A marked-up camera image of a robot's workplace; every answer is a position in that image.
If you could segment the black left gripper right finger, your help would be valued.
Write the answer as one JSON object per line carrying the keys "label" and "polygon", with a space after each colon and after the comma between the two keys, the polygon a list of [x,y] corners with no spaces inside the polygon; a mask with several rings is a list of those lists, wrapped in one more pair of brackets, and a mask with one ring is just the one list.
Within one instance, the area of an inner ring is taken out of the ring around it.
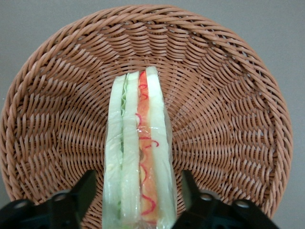
{"label": "black left gripper right finger", "polygon": [[186,210],[174,229],[277,229],[258,206],[246,199],[223,203],[208,192],[200,192],[190,171],[183,171],[182,193]]}

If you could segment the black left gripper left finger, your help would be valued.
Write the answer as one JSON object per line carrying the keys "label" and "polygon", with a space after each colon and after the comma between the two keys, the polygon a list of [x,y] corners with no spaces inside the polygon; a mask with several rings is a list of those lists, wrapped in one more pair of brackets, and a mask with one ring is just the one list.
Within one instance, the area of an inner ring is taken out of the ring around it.
{"label": "black left gripper left finger", "polygon": [[35,205],[29,199],[15,200],[0,209],[2,229],[80,229],[96,195],[96,172],[88,170],[68,191],[60,191]]}

